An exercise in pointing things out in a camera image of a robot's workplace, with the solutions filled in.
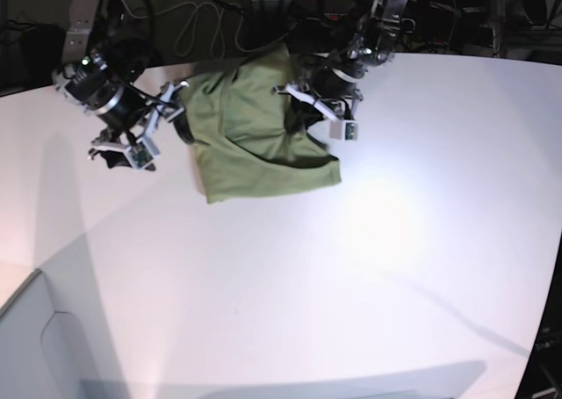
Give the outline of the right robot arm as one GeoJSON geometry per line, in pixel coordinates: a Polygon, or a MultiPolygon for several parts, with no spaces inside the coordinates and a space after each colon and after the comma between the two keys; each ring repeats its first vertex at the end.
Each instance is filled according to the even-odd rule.
{"type": "Polygon", "coordinates": [[[134,36],[123,0],[73,0],[61,65],[53,72],[55,89],[104,123],[89,158],[102,157],[110,169],[154,171],[161,152],[153,137],[162,122],[174,124],[184,142],[193,141],[179,96],[186,81],[167,82],[155,95],[134,84],[155,56],[154,7],[141,1],[148,30],[134,36]]]}

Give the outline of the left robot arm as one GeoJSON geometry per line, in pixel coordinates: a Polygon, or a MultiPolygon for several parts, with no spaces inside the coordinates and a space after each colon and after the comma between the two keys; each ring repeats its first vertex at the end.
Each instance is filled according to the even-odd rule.
{"type": "Polygon", "coordinates": [[[290,99],[288,133],[326,120],[336,139],[357,138],[355,113],[364,100],[359,82],[370,69],[393,58],[408,21],[407,4],[408,0],[352,0],[346,15],[322,24],[331,46],[322,53],[299,54],[294,79],[274,89],[290,99]]]}

